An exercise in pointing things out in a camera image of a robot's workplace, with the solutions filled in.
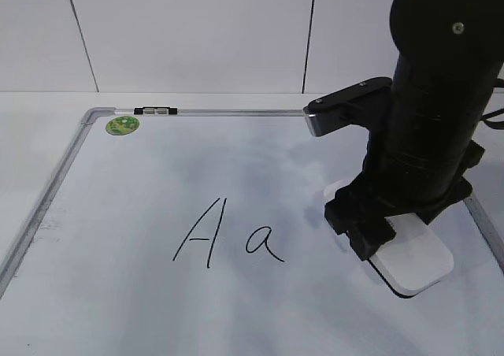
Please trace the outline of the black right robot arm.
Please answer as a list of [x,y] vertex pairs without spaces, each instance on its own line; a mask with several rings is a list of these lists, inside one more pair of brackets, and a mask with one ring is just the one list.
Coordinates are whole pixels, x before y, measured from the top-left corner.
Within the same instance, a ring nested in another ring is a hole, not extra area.
[[502,20],[503,0],[394,0],[393,77],[309,105],[328,131],[369,131],[361,172],[324,212],[361,260],[395,237],[389,217],[429,223],[471,194],[464,174],[484,152],[473,134],[503,65]]

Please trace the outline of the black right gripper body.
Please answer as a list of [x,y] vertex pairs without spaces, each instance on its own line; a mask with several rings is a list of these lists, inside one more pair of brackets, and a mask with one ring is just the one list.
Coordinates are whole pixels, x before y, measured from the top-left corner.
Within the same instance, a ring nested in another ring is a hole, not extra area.
[[333,224],[382,222],[415,213],[425,224],[472,193],[465,171],[483,147],[467,132],[388,129],[369,137],[362,171],[338,189]]

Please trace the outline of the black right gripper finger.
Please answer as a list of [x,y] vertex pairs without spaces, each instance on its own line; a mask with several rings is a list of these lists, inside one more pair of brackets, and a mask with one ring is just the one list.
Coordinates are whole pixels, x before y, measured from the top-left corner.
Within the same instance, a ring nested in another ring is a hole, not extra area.
[[336,235],[348,238],[351,249],[361,261],[369,260],[396,235],[384,217],[364,213],[350,200],[334,198],[326,202],[324,217]]

